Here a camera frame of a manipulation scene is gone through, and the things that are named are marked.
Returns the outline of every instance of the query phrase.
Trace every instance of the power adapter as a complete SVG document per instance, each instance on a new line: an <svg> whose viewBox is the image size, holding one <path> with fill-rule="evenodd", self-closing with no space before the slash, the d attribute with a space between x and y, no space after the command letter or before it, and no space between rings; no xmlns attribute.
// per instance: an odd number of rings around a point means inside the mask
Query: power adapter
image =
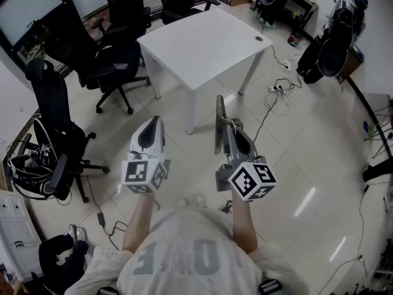
<svg viewBox="0 0 393 295"><path fill-rule="evenodd" d="M98 218L98 223L99 223L102 227L105 227L104 213L102 213L102 212L97 213L97 218Z"/></svg>

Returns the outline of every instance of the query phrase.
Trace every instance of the white cabinet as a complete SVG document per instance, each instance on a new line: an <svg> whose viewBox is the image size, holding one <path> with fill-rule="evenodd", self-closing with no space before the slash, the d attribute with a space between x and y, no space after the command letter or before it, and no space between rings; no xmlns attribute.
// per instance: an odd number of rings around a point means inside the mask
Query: white cabinet
<svg viewBox="0 0 393 295"><path fill-rule="evenodd" d="M0 244L22 282L31 280L31 272L42 274L40 243L23 198L14 192L0 191Z"/></svg>

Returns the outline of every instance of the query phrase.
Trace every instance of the white table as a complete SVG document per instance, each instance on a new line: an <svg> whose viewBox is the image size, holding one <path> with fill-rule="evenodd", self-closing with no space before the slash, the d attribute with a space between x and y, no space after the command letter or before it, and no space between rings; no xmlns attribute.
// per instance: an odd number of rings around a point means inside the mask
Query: white table
<svg viewBox="0 0 393 295"><path fill-rule="evenodd" d="M186 87L185 131L195 127L195 90L237 63L256 55L239 89L243 94L263 51L272 42L220 9L176 21L138 38L154 95L161 97L162 68Z"/></svg>

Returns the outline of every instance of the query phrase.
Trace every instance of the white t-shirt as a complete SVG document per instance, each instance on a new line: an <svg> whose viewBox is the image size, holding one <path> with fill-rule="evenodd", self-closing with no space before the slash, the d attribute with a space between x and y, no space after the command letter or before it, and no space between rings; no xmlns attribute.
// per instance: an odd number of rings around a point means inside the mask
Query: white t-shirt
<svg viewBox="0 0 393 295"><path fill-rule="evenodd" d="M231 217L207 208L163 211L135 254L96 248L85 275L66 295L91 295L105 286L120 294L259 294L275 278L275 294L307 295L308 287L269 248L247 255L231 239Z"/></svg>

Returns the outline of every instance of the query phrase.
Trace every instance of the table leg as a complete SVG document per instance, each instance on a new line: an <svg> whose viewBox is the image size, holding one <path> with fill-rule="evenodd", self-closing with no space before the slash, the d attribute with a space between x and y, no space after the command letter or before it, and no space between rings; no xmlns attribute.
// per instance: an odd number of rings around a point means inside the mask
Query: table leg
<svg viewBox="0 0 393 295"><path fill-rule="evenodd" d="M184 117L185 117L185 132L191 135L196 126L196 98L197 92L188 87L184 87Z"/></svg>
<svg viewBox="0 0 393 295"><path fill-rule="evenodd" d="M161 98L161 91L159 88L160 84L157 82L157 76L160 73L160 67L158 66L158 62L156 62L143 47L141 47L141 52L145 61L147 74L150 78L150 83L152 84L154 97L159 99Z"/></svg>
<svg viewBox="0 0 393 295"><path fill-rule="evenodd" d="M244 78L243 84L241 85L240 89L239 89L239 94L243 95L244 91L246 90L246 87L248 85L248 82L250 82L250 79L257 67L257 65L260 62L260 59L262 58L262 54L263 52L259 52L255 55L254 61L251 64L251 67L249 68L246 77Z"/></svg>

